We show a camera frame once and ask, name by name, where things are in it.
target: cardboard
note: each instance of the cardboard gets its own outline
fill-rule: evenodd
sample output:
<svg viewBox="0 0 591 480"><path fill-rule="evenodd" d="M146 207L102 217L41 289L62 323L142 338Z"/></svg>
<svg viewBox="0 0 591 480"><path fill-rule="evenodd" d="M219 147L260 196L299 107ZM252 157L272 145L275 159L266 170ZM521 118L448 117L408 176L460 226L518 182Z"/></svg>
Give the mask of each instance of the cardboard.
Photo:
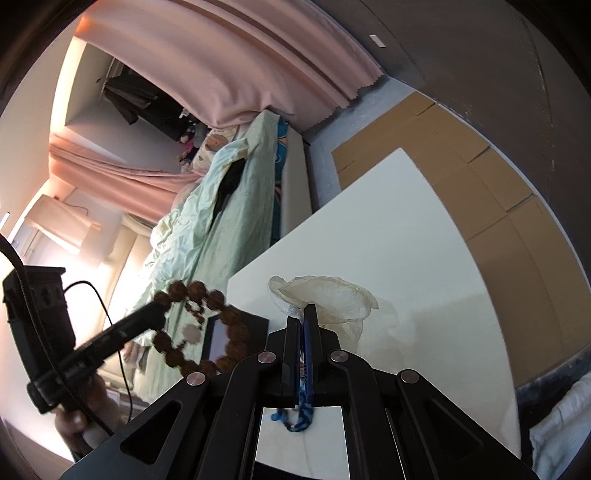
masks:
<svg viewBox="0 0 591 480"><path fill-rule="evenodd" d="M573 356L591 339L591 295L584 274L558 225L538 198L525 202L509 218L548 290L566 356Z"/></svg>
<svg viewBox="0 0 591 480"><path fill-rule="evenodd" d="M506 212L533 194L519 174L492 148L472 160L470 167Z"/></svg>
<svg viewBox="0 0 591 480"><path fill-rule="evenodd" d="M499 318L515 386L558 365L566 349L556 313L530 252L509 218L467 245Z"/></svg>
<svg viewBox="0 0 591 480"><path fill-rule="evenodd" d="M499 317L516 386L591 343L591 294L570 245L513 168L413 94L333 151L342 188L403 148L466 241Z"/></svg>
<svg viewBox="0 0 591 480"><path fill-rule="evenodd" d="M377 139L388 138L394 128L424 112L433 103L433 100L425 97L422 93L414 92L378 119L371 122L367 127L333 151L333 159L337 172L343 170L343 168L357 159L364 159L368 145L379 143ZM394 150L396 148L389 150L379 161Z"/></svg>
<svg viewBox="0 0 591 480"><path fill-rule="evenodd" d="M506 215L505 209L468 165L433 185L433 190L464 240L469 240Z"/></svg>

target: pink curtain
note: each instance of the pink curtain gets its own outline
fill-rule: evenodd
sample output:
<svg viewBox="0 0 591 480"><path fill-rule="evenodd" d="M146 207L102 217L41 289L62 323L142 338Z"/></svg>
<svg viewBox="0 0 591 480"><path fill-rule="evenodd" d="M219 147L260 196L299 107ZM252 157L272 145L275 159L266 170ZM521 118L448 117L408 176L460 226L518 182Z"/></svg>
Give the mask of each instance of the pink curtain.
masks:
<svg viewBox="0 0 591 480"><path fill-rule="evenodd" d="M70 185L146 220L158 222L177 193L203 177L202 173L172 174L135 168L52 136L49 172Z"/></svg>
<svg viewBox="0 0 591 480"><path fill-rule="evenodd" d="M268 108L304 131L382 74L308 0L98 0L76 36L218 128Z"/></svg>

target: tabletop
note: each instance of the tabletop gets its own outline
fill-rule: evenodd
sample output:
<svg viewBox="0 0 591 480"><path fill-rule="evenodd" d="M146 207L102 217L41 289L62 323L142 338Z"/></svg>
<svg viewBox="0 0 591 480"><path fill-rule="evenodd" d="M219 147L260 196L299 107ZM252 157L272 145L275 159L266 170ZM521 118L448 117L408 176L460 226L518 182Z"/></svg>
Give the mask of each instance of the tabletop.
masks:
<svg viewBox="0 0 591 480"><path fill-rule="evenodd" d="M286 323L268 291L274 275L337 276L369 290L379 309L363 321L357 354L387 372L417 370L521 454L509 360L486 286L447 210L402 149L230 279L228 302L268 318L270 332ZM338 409L318 408L303 434L265 416L257 459L299 475L348 478Z"/></svg>

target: bed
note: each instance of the bed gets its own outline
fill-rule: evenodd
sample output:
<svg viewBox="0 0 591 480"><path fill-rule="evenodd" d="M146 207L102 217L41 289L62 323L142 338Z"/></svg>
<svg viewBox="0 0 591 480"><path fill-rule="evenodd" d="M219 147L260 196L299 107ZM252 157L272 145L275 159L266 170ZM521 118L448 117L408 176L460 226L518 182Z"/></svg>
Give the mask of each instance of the bed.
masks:
<svg viewBox="0 0 591 480"><path fill-rule="evenodd" d="M130 299L130 311L150 301L155 291L165 289L173 280L201 280L209 289L225 292L231 276L269 248L272 231L284 237L311 215L303 141L286 124L281 134L281 121L272 112L261 113L240 138L216 154L201 185L157 225L151 238L155 248L138 279L142 293ZM276 177L277 152L286 143L287 153ZM238 187L212 220L224 172L244 156L245 148L248 154ZM174 343L183 340L183 327L193 321L181 306L171 309L166 331ZM149 347L151 338L152 333L147 332L136 342ZM203 340L186 346L187 358L200 361ZM143 371L135 370L134 393L152 402L180 378L180 373L166 366L162 356L150 348Z"/></svg>

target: green blanket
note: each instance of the green blanket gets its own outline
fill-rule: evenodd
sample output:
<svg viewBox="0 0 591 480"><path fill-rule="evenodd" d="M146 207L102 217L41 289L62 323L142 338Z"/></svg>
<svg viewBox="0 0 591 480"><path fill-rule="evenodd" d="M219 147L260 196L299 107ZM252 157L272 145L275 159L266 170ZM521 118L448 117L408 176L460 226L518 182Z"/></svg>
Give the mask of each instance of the green blanket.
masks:
<svg viewBox="0 0 591 480"><path fill-rule="evenodd" d="M152 235L155 248L144 265L145 289L136 308L173 280L186 284L200 280L209 290L225 293L231 276L269 248L278 119L269 111L259 114L243 138L216 154L211 169L187 200L160 221ZM232 162L244 158L245 148L248 154L240 185L209 230L217 188ZM183 340L183 327L194 322L182 304L175 304L165 330L177 344ZM146 332L136 341L150 345L152 337L153 332ZM202 341L187 345L185 357L199 362L202 347ZM135 375L134 391L152 402L180 378L177 369L168 367L163 356L150 349L145 372Z"/></svg>

